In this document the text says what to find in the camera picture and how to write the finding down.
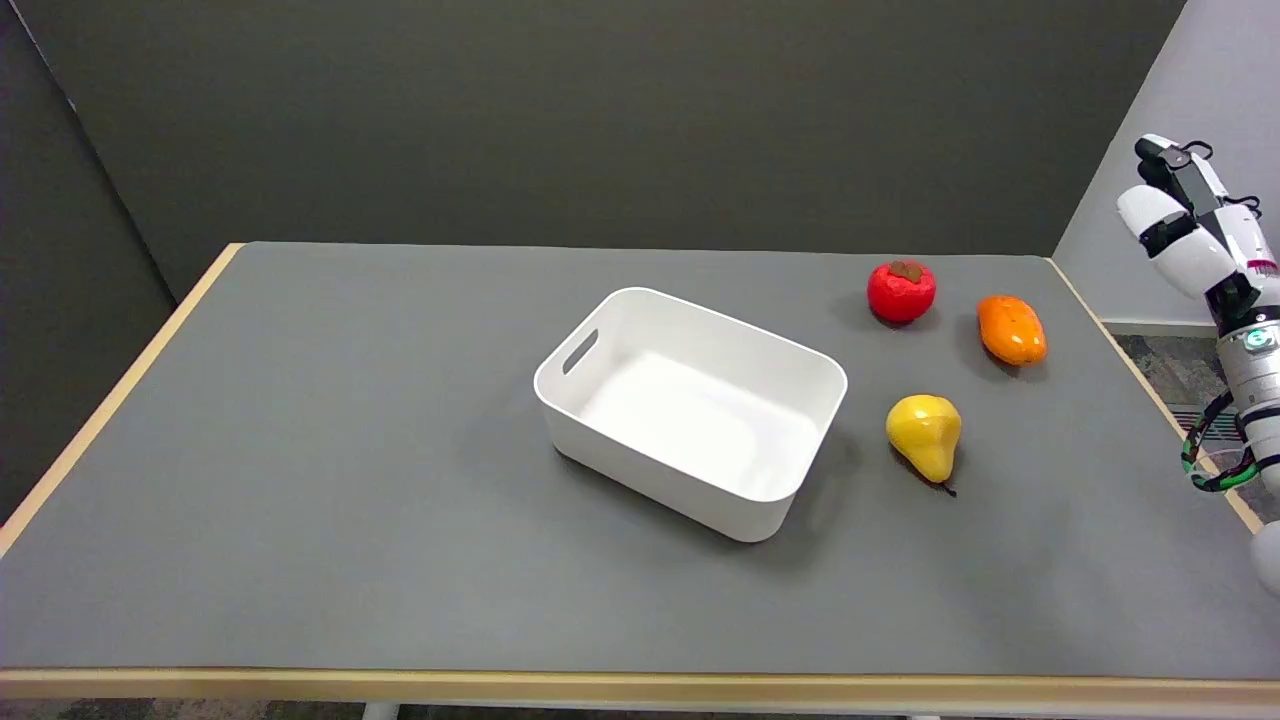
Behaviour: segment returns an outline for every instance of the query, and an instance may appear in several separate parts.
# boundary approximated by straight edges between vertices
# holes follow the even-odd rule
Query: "table leg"
[[[398,702],[366,702],[364,720],[396,720],[399,715]]]

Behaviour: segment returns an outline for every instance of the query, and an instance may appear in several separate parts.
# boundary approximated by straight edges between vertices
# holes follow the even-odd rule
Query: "storage bin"
[[[782,525],[847,387],[820,352],[643,287],[534,374],[562,454],[742,542]]]

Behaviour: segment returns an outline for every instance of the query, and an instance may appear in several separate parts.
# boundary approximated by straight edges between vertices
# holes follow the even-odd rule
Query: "gray wall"
[[[1053,259],[1103,320],[1211,325],[1202,300],[1147,264],[1115,200],[1140,183],[1133,143],[1144,132],[1215,149],[1234,195],[1262,199],[1262,229],[1280,242],[1280,3],[1190,0],[1120,124]]]
[[[1048,255],[1181,0],[18,0],[166,279],[230,241]]]
[[[0,4],[0,523],[170,309],[65,99]]]

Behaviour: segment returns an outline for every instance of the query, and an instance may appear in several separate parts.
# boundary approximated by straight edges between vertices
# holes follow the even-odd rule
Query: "wooden table edge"
[[[243,243],[228,245],[200,282],[125,370],[27,498],[0,528],[0,559],[52,495],[97,433],[124,402],[230,264]],[[1178,421],[1098,316],[1052,259],[1080,306],[1125,361],[1134,378]],[[1234,493],[1228,501],[1251,532],[1262,521]],[[1142,678],[1027,678],[978,675],[723,675],[644,673],[507,673],[444,670],[316,670],[259,667],[0,669],[0,697],[219,697],[586,705],[618,707],[740,707],[750,710],[861,710],[878,712],[1042,714],[1271,717],[1280,707],[1280,680]]]

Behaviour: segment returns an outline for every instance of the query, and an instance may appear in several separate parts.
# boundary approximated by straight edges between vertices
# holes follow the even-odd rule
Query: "green cable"
[[[1188,434],[1187,439],[1183,441],[1183,473],[1187,473],[1187,475],[1192,478],[1192,484],[1196,486],[1196,489],[1202,489],[1204,492],[1224,492],[1236,486],[1243,486],[1258,475],[1257,462],[1249,462],[1243,470],[1238,470],[1235,473],[1222,473],[1221,475],[1213,478],[1194,475],[1192,474],[1194,470],[1196,460],[1194,455],[1192,455],[1192,437]]]
[[[1187,439],[1183,441],[1183,473],[1192,479],[1196,489],[1224,492],[1236,486],[1243,486],[1258,475],[1258,465],[1253,460],[1253,451],[1249,447],[1244,448],[1244,456],[1240,457],[1240,464],[1235,468],[1225,473],[1219,473],[1212,478],[1203,478],[1196,474],[1196,456],[1199,454],[1199,443],[1204,438],[1204,430],[1231,404],[1231,391],[1215,397],[1201,411],[1199,420],[1192,425],[1192,429],[1187,432]]]

